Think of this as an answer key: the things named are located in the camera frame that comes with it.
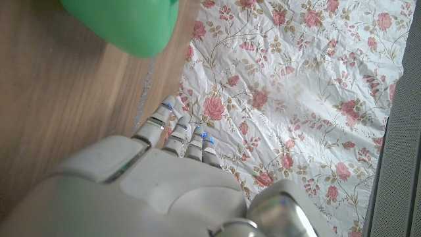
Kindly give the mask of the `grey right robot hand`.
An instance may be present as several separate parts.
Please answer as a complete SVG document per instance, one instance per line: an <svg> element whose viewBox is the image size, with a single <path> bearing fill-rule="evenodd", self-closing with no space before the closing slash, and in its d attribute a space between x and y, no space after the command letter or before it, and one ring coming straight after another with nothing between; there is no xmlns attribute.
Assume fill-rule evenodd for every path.
<svg viewBox="0 0 421 237"><path fill-rule="evenodd" d="M330 236L308 195L280 180L247 203L197 127L180 118L157 148L175 99L131 137L109 136L57 165L1 223L2 236Z"/></svg>

